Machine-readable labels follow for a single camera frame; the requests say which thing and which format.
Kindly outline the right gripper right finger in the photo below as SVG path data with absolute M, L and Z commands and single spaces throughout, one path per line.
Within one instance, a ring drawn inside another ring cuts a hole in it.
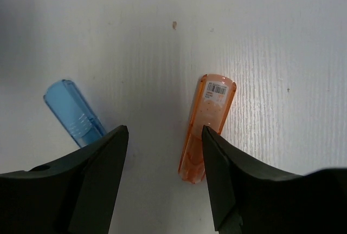
M 202 130 L 204 167 L 218 233 L 346 233 L 346 169 L 289 173 Z

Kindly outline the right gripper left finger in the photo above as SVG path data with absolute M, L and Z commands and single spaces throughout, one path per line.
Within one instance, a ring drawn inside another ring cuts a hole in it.
M 119 126 L 64 157 L 1 174 L 1 233 L 108 233 L 127 146 Z

